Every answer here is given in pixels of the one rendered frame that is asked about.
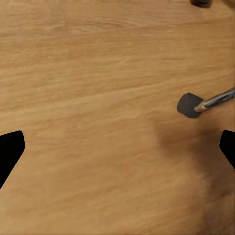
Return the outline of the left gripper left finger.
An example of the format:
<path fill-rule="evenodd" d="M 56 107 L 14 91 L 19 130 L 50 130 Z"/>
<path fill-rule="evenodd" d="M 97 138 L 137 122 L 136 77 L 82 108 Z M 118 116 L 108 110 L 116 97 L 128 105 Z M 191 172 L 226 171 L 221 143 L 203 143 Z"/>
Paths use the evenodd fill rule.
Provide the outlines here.
<path fill-rule="evenodd" d="M 18 130 L 0 136 L 0 189 L 25 149 L 23 133 Z"/>

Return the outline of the swivel chair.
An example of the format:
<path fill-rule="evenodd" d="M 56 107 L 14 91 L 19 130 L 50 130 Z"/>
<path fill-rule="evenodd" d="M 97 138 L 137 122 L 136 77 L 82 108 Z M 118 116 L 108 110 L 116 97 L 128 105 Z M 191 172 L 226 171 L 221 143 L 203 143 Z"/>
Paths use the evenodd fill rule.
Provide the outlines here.
<path fill-rule="evenodd" d="M 197 3 L 198 1 L 202 5 L 206 5 L 210 2 L 210 0 L 190 0 L 192 3 Z M 177 111 L 188 118 L 197 118 L 203 111 L 212 109 L 233 98 L 235 98 L 235 87 L 207 100 L 203 100 L 194 94 L 187 93 L 184 94 L 178 102 Z"/>

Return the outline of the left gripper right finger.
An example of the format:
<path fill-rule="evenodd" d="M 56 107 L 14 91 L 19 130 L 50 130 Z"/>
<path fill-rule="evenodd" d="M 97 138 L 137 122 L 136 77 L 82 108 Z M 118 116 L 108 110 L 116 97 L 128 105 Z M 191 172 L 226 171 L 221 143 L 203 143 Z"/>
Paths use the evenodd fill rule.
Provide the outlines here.
<path fill-rule="evenodd" d="M 224 130 L 219 147 L 235 170 L 235 132 Z"/>

